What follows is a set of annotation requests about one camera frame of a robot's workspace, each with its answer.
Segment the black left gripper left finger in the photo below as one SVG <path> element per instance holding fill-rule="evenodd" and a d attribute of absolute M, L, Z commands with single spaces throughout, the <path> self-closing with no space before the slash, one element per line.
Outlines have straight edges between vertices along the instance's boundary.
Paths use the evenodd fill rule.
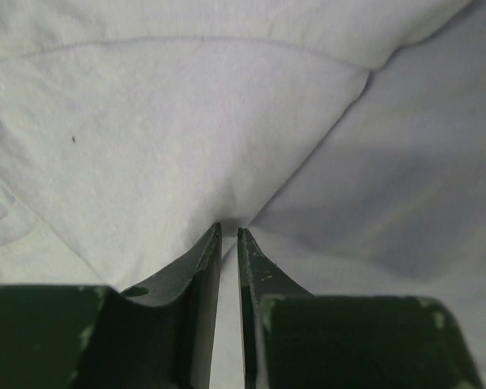
<path fill-rule="evenodd" d="M 118 292 L 0 285 L 0 388 L 206 388 L 222 231 Z"/>

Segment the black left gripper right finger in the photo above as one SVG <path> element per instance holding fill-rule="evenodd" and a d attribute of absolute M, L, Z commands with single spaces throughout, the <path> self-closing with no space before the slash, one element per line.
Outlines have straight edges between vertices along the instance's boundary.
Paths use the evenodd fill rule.
<path fill-rule="evenodd" d="M 458 321 L 422 296 L 315 295 L 237 234 L 248 388 L 481 388 Z"/>

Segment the purple t shirt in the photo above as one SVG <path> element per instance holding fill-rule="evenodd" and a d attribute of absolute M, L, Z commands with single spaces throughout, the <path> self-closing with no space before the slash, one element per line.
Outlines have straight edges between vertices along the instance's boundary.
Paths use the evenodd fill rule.
<path fill-rule="evenodd" d="M 215 222 L 312 293 L 419 294 L 486 384 L 486 1 L 0 1 L 0 284 L 125 289 Z"/>

